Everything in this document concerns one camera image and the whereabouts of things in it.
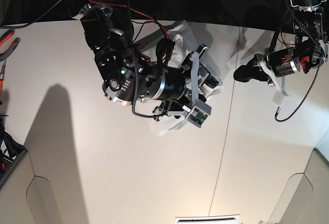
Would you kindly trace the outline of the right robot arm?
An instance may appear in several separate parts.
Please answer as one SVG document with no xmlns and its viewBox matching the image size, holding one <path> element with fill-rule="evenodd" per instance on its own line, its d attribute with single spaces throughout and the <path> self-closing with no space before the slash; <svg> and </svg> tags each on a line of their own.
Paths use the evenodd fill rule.
<svg viewBox="0 0 329 224">
<path fill-rule="evenodd" d="M 70 12 L 80 16 L 88 47 L 103 80 L 105 96 L 113 102 L 130 106 L 140 115 L 138 101 L 159 101 L 145 118 L 184 117 L 201 124 L 211 115 L 203 87 L 215 89 L 219 80 L 200 62 L 207 50 L 204 44 L 181 57 L 172 66 L 178 41 L 169 37 L 167 27 L 159 25 L 161 37 L 154 55 L 143 53 L 134 40 L 130 0 L 69 0 Z"/>
</svg>

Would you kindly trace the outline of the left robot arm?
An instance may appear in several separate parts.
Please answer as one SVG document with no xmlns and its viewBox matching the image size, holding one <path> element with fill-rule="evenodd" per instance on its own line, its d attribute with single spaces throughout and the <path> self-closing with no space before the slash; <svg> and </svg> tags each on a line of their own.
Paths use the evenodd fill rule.
<svg viewBox="0 0 329 224">
<path fill-rule="evenodd" d="M 328 28 L 325 21 L 327 0 L 284 0 L 291 15 L 295 41 L 287 43 L 281 28 L 276 29 L 269 48 L 256 54 L 233 74 L 236 81 L 274 83 L 299 71 L 308 73 L 328 60 Z"/>
</svg>

